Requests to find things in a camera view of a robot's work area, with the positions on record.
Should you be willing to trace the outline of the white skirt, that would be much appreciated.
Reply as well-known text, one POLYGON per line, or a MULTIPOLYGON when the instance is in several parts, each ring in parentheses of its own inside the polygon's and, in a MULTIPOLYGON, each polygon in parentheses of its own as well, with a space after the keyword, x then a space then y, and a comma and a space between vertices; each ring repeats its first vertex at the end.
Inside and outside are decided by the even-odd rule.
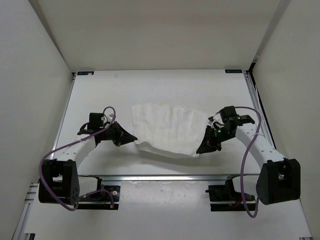
POLYGON ((132 133, 139 151, 169 158, 197 158, 209 114, 172 104, 131 107, 132 133))

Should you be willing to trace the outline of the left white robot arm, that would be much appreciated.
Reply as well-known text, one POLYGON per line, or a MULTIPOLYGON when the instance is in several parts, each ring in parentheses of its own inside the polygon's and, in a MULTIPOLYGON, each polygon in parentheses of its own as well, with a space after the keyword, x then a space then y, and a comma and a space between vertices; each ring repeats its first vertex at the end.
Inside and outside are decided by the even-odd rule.
POLYGON ((102 141, 111 141, 120 147, 138 139, 118 122, 110 120, 87 122, 80 127, 77 135, 77 140, 58 149, 62 150, 62 154, 57 158, 45 157, 40 161, 38 200, 41 203, 60 204, 73 211, 83 197, 100 200, 105 194, 101 180, 94 176, 80 177, 80 163, 102 141))

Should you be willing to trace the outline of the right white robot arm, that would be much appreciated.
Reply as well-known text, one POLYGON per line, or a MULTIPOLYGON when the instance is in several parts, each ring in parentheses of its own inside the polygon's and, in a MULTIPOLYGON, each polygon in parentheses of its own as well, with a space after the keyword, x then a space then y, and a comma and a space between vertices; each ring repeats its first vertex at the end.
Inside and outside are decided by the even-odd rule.
POLYGON ((262 135, 256 133, 257 125, 244 123, 232 129, 226 123, 219 129, 207 126, 198 154, 219 151, 222 142, 236 138, 242 142, 257 162, 258 175, 229 176, 225 181, 224 193, 230 200, 238 199, 244 192, 255 196, 264 205, 271 205, 300 198, 301 166, 273 148, 262 135))

